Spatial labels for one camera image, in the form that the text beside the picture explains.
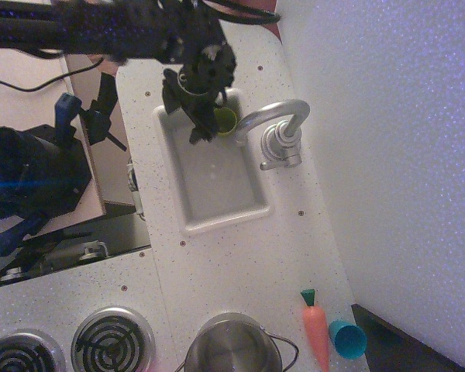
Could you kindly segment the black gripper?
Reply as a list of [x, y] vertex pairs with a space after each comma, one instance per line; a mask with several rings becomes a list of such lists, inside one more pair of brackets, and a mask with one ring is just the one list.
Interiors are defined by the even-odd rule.
[[[189, 143], [211, 142], [219, 133], [214, 110], [218, 93], [232, 85], [236, 58], [214, 9], [202, 1], [155, 1], [155, 58], [180, 64], [178, 73], [164, 69], [162, 98], [168, 115], [183, 108], [195, 127]], [[188, 91], [183, 98], [182, 90]]]

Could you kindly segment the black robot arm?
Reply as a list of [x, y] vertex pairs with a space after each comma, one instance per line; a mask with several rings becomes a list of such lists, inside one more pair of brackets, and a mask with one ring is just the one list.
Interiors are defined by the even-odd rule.
[[99, 54], [119, 64], [156, 60], [165, 65], [166, 113], [186, 113], [192, 144], [218, 135], [214, 111], [236, 69], [219, 18], [202, 1], [0, 1], [0, 48]]

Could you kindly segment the black and blue robot base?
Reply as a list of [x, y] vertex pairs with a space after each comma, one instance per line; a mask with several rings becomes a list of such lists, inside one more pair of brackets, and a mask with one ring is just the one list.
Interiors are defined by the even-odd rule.
[[0, 126], [0, 220], [21, 222], [0, 232], [0, 257], [51, 219], [76, 209], [91, 180], [84, 147], [69, 124], [24, 131]]

